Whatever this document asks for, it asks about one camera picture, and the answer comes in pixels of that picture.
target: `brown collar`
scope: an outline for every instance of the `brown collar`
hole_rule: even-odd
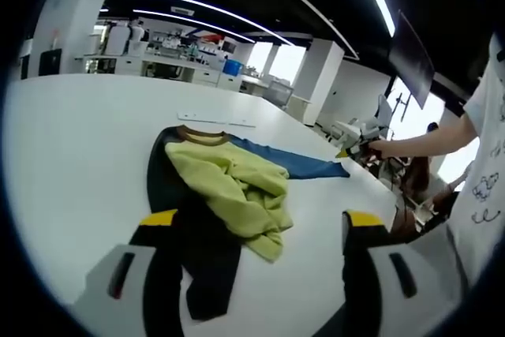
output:
[[[180,125],[176,128],[176,130],[177,130],[179,137],[182,140],[191,141],[195,144],[200,144],[200,145],[217,146],[217,145],[225,144],[226,142],[228,142],[230,140],[230,137],[225,132],[206,133],[206,132],[201,132],[199,130],[190,129],[186,125]],[[221,137],[221,139],[219,139],[217,141],[201,141],[201,140],[197,140],[195,138],[192,138],[191,135],[202,136],[202,137]]]

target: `printed graphic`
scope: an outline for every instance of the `printed graphic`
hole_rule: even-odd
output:
[[[499,120],[505,122],[505,94],[503,94],[502,106],[499,108]]]
[[[498,141],[498,144],[496,144],[495,148],[491,150],[491,153],[489,155],[491,158],[496,158],[500,153],[502,152],[502,141]]]
[[[489,215],[489,211],[486,208],[484,212],[482,212],[482,215],[478,215],[476,212],[472,215],[472,221],[476,224],[480,224],[483,222],[490,223],[494,219],[496,219],[498,216],[501,215],[501,211],[496,211],[494,215]]]
[[[499,175],[494,173],[489,178],[482,177],[481,182],[473,187],[472,193],[481,203],[485,202],[491,196],[491,190],[498,182]]]

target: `yellow-green sweater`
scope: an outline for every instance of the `yellow-green sweater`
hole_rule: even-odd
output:
[[[283,202],[288,172],[230,142],[205,146],[190,141],[169,143],[165,151],[192,190],[234,234],[264,259],[282,252],[280,232],[293,226]]]

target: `white pillar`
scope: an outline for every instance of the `white pillar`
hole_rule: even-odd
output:
[[[46,0],[33,36],[28,76],[39,75],[40,54],[62,49],[60,73],[78,73],[82,63],[74,58],[82,54],[85,40],[93,32],[104,0]]]
[[[235,49],[232,59],[239,61],[244,66],[247,65],[247,61],[253,52],[253,47],[253,43],[239,43]]]
[[[333,41],[314,39],[294,82],[294,94],[310,101],[303,122],[314,125],[339,71],[344,50]]]
[[[265,62],[265,66],[261,71],[262,76],[268,75],[270,73],[271,65],[274,63],[275,56],[277,55],[278,51],[279,45],[274,45],[271,47],[270,52],[268,53],[267,61]]]

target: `white cabinet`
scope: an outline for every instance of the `white cabinet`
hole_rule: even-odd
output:
[[[142,70],[142,60],[134,57],[117,57],[116,69],[114,73],[121,75],[140,76]]]
[[[238,92],[240,90],[241,78],[233,75],[221,73],[218,80],[218,88]]]
[[[217,85],[216,83],[213,82],[207,82],[207,81],[195,81],[194,79],[191,81],[193,84],[202,84],[203,86],[207,87],[214,87]]]
[[[193,80],[191,82],[195,83],[196,81],[204,81],[216,84],[218,83],[218,79],[219,79],[219,71],[195,69],[195,72],[193,74]]]

